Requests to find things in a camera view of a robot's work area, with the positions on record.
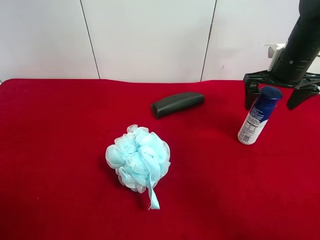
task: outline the spray can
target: spray can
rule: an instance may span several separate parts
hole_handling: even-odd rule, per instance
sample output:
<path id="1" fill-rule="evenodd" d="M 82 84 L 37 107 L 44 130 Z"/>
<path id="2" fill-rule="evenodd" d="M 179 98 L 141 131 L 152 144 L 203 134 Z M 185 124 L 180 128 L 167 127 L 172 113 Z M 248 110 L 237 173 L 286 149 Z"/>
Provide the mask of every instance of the spray can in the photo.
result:
<path id="1" fill-rule="evenodd" d="M 262 87 L 260 93 L 238 133 L 239 141 L 246 145 L 255 143 L 282 98 L 281 91 L 272 86 Z"/>

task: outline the red cloth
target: red cloth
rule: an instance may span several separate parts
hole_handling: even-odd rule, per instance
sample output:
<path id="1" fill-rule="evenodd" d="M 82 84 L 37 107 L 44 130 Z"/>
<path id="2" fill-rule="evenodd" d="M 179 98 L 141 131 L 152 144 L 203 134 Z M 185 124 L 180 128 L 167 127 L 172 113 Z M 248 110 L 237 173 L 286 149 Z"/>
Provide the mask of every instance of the red cloth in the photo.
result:
<path id="1" fill-rule="evenodd" d="M 155 119 L 150 104 L 195 91 L 205 103 Z M 0 86 L 1 240 L 318 240 L 320 97 L 280 101 L 253 145 L 242 81 L 179 84 L 13 79 Z M 106 148 L 138 124 L 171 149 L 148 193 L 120 185 Z"/>

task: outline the red table surface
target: red table surface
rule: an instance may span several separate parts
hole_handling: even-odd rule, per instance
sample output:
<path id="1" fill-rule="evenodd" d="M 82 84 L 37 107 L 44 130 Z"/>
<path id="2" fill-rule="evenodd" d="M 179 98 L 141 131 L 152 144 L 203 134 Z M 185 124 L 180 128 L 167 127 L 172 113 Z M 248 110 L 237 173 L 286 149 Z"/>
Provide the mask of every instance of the red table surface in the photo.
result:
<path id="1" fill-rule="evenodd" d="M 155 119 L 150 104 L 205 95 L 201 106 Z M 0 86 L 1 240 L 318 240 L 320 97 L 295 110 L 283 89 L 253 145 L 242 81 L 152 84 L 12 79 Z M 106 148 L 129 125 L 171 150 L 148 193 L 120 185 Z"/>

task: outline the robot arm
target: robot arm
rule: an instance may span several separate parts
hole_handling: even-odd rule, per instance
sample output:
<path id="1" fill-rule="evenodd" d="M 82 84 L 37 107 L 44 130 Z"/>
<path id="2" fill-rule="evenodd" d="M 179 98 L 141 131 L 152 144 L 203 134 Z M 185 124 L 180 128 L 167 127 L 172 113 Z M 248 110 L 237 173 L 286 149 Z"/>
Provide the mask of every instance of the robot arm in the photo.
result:
<path id="1" fill-rule="evenodd" d="M 300 0 L 299 12 L 300 17 L 272 69 L 244 76 L 247 110 L 260 94 L 259 84 L 293 88 L 287 103 L 290 110 L 320 93 L 320 74 L 307 73 L 320 52 L 320 0 Z"/>

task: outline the mesh sponge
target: mesh sponge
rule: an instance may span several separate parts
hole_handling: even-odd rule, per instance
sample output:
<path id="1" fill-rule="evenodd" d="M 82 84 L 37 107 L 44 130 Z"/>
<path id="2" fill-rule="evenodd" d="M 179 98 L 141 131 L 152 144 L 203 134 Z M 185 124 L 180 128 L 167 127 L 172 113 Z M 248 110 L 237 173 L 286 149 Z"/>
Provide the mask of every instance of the mesh sponge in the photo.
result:
<path id="1" fill-rule="evenodd" d="M 146 127 L 134 124 L 126 130 L 106 149 L 106 162 L 122 185 L 139 193 L 148 189 L 149 209 L 160 209 L 153 188 L 169 170 L 169 146 Z"/>

